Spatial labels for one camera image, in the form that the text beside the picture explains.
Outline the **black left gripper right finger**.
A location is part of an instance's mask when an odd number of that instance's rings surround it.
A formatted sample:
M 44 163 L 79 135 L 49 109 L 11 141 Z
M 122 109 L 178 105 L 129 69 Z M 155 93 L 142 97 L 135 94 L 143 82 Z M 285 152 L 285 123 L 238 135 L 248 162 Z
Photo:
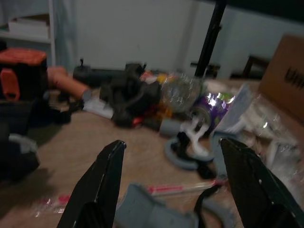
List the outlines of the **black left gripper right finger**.
M 302 228 L 304 212 L 287 187 L 245 144 L 219 141 L 228 181 L 246 228 Z

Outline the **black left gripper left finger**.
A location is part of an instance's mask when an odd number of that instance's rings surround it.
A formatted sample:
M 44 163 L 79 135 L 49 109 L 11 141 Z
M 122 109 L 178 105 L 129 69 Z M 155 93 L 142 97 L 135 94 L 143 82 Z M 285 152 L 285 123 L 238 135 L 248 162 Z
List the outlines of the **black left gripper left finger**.
M 126 143 L 105 146 L 75 185 L 58 228 L 111 228 L 118 201 Z

